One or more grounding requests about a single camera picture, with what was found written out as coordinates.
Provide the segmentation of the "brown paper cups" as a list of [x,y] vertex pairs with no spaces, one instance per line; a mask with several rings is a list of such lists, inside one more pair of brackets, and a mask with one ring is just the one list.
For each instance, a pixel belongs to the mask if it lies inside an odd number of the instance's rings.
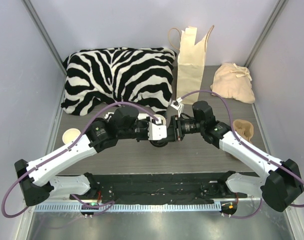
[[80,134],[81,131],[79,129],[70,128],[63,133],[62,141],[64,144],[71,143],[72,141],[76,140]]

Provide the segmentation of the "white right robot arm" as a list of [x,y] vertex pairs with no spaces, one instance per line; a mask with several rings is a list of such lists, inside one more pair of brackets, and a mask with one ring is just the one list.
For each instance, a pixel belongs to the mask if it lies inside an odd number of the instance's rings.
[[167,136],[171,142],[183,140],[186,134],[200,134],[203,140],[221,149],[251,168],[256,175],[229,171],[217,185],[219,195],[230,197],[242,193],[262,198],[269,207],[282,212],[304,192],[298,164],[292,159],[281,160],[244,140],[224,122],[216,120],[206,101],[192,105],[193,117],[181,114],[171,117]]

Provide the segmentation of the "single brown paper cup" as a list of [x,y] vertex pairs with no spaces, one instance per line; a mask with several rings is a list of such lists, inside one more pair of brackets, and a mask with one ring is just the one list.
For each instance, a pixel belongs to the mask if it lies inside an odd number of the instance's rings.
[[166,118],[160,114],[155,114],[154,117],[157,120],[154,120],[155,124],[157,125],[166,125]]

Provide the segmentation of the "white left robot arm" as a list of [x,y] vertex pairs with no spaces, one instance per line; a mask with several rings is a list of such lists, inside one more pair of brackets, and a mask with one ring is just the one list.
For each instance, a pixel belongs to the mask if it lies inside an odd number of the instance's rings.
[[30,162],[21,159],[14,164],[17,176],[21,178],[19,185],[25,204],[35,206],[51,196],[71,194],[94,199],[100,185],[92,174],[87,172],[66,177],[58,173],[80,160],[116,146],[119,140],[158,141],[166,137],[163,116],[139,113],[131,106],[117,108],[104,118],[98,117],[75,140],[50,154]]

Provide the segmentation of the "single black cup lid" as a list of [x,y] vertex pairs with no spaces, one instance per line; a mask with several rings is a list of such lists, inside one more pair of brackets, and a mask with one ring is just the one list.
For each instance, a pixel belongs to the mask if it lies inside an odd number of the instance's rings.
[[160,142],[158,140],[150,140],[149,142],[156,148],[163,148],[168,144],[167,142]]

